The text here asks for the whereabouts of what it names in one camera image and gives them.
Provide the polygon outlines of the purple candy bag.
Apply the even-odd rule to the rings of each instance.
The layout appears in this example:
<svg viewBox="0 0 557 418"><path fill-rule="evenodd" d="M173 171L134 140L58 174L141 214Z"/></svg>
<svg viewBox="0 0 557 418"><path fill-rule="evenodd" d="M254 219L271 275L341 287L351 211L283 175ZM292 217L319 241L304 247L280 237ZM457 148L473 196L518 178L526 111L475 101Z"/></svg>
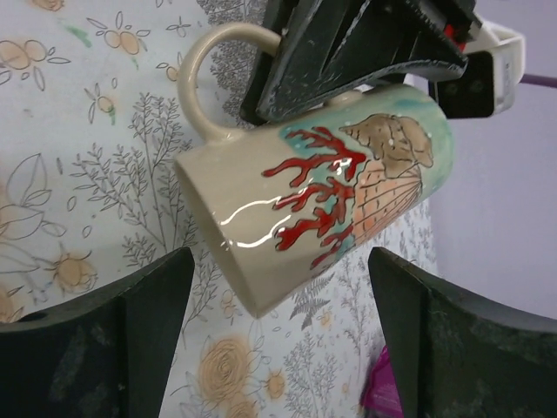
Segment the purple candy bag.
<svg viewBox="0 0 557 418"><path fill-rule="evenodd" d="M360 407L364 417L404 417L387 346L383 346L371 365L360 396Z"/></svg>

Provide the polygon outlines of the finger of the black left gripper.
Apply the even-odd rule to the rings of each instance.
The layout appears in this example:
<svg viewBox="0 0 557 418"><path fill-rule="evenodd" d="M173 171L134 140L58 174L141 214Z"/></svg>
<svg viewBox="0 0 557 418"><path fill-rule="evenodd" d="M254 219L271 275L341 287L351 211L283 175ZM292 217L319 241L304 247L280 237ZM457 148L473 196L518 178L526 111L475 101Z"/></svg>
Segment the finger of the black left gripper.
<svg viewBox="0 0 557 418"><path fill-rule="evenodd" d="M400 83L407 74L433 82L460 78L468 3L299 1L277 35L257 105L266 123L295 118L362 84Z"/></svg>

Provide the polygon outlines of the cream floral mug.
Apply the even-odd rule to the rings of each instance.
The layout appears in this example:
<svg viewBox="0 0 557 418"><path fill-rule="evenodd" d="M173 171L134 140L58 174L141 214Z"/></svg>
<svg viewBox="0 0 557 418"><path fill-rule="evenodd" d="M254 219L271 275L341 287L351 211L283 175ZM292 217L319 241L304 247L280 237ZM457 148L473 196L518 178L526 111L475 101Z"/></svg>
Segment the cream floral mug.
<svg viewBox="0 0 557 418"><path fill-rule="evenodd" d="M348 91L280 124L217 125L197 75L229 40L279 46L270 30L231 23L191 47L178 99L202 144L176 156L175 173L230 288L259 318L438 190L454 141L439 105L408 84Z"/></svg>

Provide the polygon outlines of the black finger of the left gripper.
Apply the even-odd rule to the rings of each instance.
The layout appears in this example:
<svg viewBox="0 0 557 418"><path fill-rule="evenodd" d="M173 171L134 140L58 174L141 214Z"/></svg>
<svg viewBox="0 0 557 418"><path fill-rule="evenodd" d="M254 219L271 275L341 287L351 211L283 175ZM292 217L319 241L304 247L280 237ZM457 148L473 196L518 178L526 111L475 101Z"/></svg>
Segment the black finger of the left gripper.
<svg viewBox="0 0 557 418"><path fill-rule="evenodd" d="M299 0L269 0L265 8L262 26L280 34L288 25L291 14L298 3ZM245 122L255 126L266 123L257 114L257 105L270 75L273 59L274 52L271 54L263 51L257 52L245 98L239 109L239 116Z"/></svg>

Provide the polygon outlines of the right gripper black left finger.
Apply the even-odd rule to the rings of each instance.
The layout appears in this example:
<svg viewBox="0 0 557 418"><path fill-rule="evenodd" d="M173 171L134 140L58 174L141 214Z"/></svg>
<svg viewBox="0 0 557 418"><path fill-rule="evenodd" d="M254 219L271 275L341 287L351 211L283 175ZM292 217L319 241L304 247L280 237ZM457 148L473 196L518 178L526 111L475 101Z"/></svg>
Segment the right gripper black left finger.
<svg viewBox="0 0 557 418"><path fill-rule="evenodd" d="M1 326L3 417L157 417L195 262L179 248Z"/></svg>

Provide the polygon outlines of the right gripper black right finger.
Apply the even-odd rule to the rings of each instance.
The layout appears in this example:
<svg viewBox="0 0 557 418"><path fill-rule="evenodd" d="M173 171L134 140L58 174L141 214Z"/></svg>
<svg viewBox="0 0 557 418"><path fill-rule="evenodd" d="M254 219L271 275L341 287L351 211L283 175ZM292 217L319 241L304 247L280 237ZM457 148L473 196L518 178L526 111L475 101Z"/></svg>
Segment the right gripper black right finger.
<svg viewBox="0 0 557 418"><path fill-rule="evenodd" d="M554 417L556 321L375 247L372 291L406 417Z"/></svg>

